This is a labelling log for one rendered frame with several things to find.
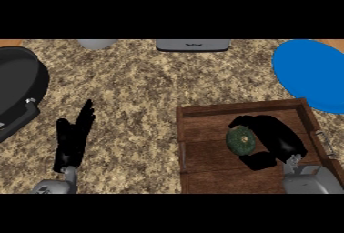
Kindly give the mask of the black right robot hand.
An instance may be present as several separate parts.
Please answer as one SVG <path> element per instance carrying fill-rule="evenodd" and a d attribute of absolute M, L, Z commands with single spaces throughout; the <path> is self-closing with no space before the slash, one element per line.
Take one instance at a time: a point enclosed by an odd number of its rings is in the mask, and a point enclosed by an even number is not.
<path fill-rule="evenodd" d="M 238 157 L 252 171 L 274 167 L 277 159 L 286 162 L 292 157 L 298 159 L 305 157 L 306 149 L 302 140 L 272 116 L 237 116 L 228 128 L 236 126 L 247 127 L 265 147 L 265 151 Z"/>

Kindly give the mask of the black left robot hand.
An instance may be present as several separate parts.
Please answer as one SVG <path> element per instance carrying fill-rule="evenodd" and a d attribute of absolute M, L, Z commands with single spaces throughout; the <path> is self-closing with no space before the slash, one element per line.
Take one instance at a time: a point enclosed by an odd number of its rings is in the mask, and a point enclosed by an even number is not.
<path fill-rule="evenodd" d="M 86 100 L 73 124 L 64 118 L 55 120 L 57 148 L 51 170 L 57 173 L 63 167 L 80 165 L 85 139 L 94 119 L 92 102 Z"/>

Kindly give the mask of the green round squash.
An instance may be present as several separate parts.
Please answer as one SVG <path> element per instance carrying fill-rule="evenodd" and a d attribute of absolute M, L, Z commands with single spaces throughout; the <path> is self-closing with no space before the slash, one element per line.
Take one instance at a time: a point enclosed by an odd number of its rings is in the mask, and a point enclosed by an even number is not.
<path fill-rule="evenodd" d="M 225 145 L 236 156 L 246 156 L 255 149 L 255 136 L 247 127 L 236 126 L 225 134 Z"/>

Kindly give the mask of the brown wooden tray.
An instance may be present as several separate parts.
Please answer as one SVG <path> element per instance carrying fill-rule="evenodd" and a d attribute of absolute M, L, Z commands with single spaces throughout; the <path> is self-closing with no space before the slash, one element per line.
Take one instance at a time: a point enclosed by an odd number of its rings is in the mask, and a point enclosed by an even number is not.
<path fill-rule="evenodd" d="M 321 165 L 344 187 L 344 168 L 329 158 L 317 134 L 320 125 L 302 98 L 175 109 L 181 191 L 184 193 L 281 194 L 281 163 L 252 171 L 225 146 L 228 123 L 236 117 L 268 115 L 300 138 L 306 148 L 302 165 Z"/>

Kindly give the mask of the blue plate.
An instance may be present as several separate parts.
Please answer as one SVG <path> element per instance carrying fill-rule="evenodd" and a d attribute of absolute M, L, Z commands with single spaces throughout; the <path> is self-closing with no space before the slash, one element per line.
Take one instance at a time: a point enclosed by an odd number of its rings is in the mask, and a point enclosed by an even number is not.
<path fill-rule="evenodd" d="M 321 112 L 344 115 L 344 53 L 321 42 L 292 39 L 271 55 L 275 79 L 295 98 Z"/>

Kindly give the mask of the black pan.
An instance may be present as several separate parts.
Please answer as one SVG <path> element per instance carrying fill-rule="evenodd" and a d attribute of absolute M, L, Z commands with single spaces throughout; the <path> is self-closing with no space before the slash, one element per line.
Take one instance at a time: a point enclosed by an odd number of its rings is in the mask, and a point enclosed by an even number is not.
<path fill-rule="evenodd" d="M 48 82 L 35 53 L 20 46 L 0 47 L 0 143 L 39 114 Z"/>

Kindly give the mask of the pale grey round container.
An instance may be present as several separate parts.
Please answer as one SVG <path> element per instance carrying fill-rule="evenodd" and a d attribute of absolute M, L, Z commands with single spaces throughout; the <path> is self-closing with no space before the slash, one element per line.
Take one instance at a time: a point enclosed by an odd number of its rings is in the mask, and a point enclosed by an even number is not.
<path fill-rule="evenodd" d="M 103 49 L 116 42 L 114 39 L 79 39 L 78 43 L 86 49 Z"/>

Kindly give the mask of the grey appliance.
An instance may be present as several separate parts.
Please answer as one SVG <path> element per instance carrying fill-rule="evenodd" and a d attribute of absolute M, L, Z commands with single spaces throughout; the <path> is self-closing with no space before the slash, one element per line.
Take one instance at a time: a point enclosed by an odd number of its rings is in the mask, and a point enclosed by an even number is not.
<path fill-rule="evenodd" d="M 230 39 L 157 39 L 156 49 L 166 52 L 221 52 L 230 44 Z"/>

